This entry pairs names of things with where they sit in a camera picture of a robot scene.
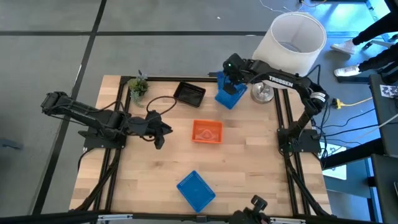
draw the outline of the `small plant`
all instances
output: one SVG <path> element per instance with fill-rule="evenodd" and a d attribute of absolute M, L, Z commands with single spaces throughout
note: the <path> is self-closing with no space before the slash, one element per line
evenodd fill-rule
<path fill-rule="evenodd" d="M 142 74 L 140 70 L 138 70 L 139 76 L 129 81 L 129 88 L 130 88 L 130 97 L 131 100 L 139 107 L 143 107 L 139 102 L 142 100 L 142 96 L 148 90 L 148 83 L 147 83 L 147 75 Z"/>

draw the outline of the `wooden table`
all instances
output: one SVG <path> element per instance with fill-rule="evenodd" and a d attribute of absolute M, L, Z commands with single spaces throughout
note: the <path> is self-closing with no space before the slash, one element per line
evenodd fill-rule
<path fill-rule="evenodd" d="M 104 76 L 97 108 L 116 99 L 120 78 Z M 285 165 L 278 153 L 276 130 L 279 125 L 275 100 L 259 105 L 252 101 L 247 91 L 235 108 L 228 110 L 214 99 L 217 83 L 193 84 L 206 89 L 201 106 L 194 108 L 177 103 L 175 108 L 162 115 L 163 122 L 172 127 L 173 133 L 165 136 L 161 150 L 156 150 L 153 142 L 137 137 L 127 138 L 121 154 L 111 211 L 195 214 L 176 185 L 196 170 L 216 194 L 202 214 L 231 215 L 236 210 L 252 207 L 250 199 L 257 194 L 268 202 L 266 214 L 292 215 Z M 172 96 L 177 85 L 178 82 L 149 82 L 149 91 L 141 103 L 146 105 L 157 96 Z M 289 96 L 294 119 L 297 119 L 303 105 L 294 90 L 289 90 Z M 160 112 L 173 102 L 173 99 L 163 98 L 153 102 L 150 108 Z M 146 109 L 134 103 L 131 103 L 129 112 L 133 116 L 146 115 Z M 194 119 L 222 121 L 223 143 L 192 142 Z M 320 163 L 311 154 L 300 155 L 306 186 L 323 209 L 330 212 Z M 83 158 L 70 208 L 79 206 L 97 184 L 103 156 L 104 149 L 95 149 Z M 107 188 L 105 186 L 103 190 L 100 208 L 104 208 Z M 298 209 L 303 212 L 297 186 L 295 192 Z"/>

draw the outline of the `small black tray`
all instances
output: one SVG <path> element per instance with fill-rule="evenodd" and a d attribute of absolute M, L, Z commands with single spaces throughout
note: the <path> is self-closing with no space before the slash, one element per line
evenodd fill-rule
<path fill-rule="evenodd" d="M 183 103 L 197 108 L 200 106 L 205 93 L 206 89 L 204 88 L 186 82 L 180 82 L 174 93 L 174 97 Z"/>

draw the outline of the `orange container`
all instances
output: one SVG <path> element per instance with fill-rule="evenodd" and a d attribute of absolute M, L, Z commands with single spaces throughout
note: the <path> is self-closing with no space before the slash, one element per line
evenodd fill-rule
<path fill-rule="evenodd" d="M 192 141 L 221 144 L 223 123 L 219 121 L 193 120 Z"/>

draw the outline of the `blue container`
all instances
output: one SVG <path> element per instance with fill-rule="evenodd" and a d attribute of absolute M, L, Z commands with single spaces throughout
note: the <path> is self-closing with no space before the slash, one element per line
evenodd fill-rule
<path fill-rule="evenodd" d="M 234 95 L 230 95 L 223 90 L 224 83 L 231 83 L 229 78 L 224 76 L 223 72 L 217 73 L 217 84 L 218 84 L 218 93 L 215 97 L 216 101 L 227 107 L 228 109 L 232 109 L 235 104 L 241 99 L 244 92 L 247 90 L 247 86 L 243 83 L 239 85 L 234 85 L 237 89 L 237 92 Z"/>
<path fill-rule="evenodd" d="M 197 213 L 216 197 L 216 194 L 195 170 L 177 184 L 177 188 Z"/>

